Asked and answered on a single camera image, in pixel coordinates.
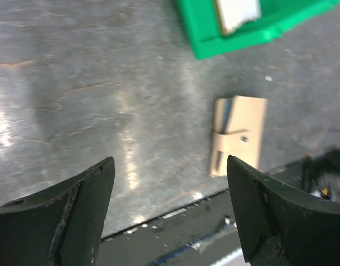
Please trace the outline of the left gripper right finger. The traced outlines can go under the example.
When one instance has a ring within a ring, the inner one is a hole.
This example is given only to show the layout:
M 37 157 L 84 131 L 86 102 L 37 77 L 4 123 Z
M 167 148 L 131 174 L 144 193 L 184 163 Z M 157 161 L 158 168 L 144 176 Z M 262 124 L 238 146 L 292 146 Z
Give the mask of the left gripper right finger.
M 244 260 L 340 265 L 340 203 L 276 180 L 235 156 L 227 180 Z

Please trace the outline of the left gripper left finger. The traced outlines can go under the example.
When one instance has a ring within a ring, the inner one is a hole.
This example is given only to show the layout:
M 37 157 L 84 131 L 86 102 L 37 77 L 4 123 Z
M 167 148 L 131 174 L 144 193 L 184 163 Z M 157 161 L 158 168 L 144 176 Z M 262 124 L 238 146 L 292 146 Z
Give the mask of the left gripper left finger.
M 114 180 L 106 157 L 0 206 L 0 265 L 95 265 Z

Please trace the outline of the white credit card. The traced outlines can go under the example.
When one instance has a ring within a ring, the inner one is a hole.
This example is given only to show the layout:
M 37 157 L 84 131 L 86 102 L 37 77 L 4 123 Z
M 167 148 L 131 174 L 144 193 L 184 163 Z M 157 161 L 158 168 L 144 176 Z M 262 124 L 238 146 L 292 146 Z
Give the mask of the white credit card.
M 242 25 L 262 16 L 259 0 L 218 0 L 215 3 L 223 35 L 231 35 Z

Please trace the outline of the beige leather card holder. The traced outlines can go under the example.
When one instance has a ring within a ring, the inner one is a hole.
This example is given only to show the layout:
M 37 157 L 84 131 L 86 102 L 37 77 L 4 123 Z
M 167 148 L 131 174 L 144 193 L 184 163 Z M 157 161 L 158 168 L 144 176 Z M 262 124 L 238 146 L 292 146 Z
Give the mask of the beige leather card holder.
M 248 96 L 215 101 L 209 175 L 227 175 L 227 158 L 258 168 L 268 100 Z

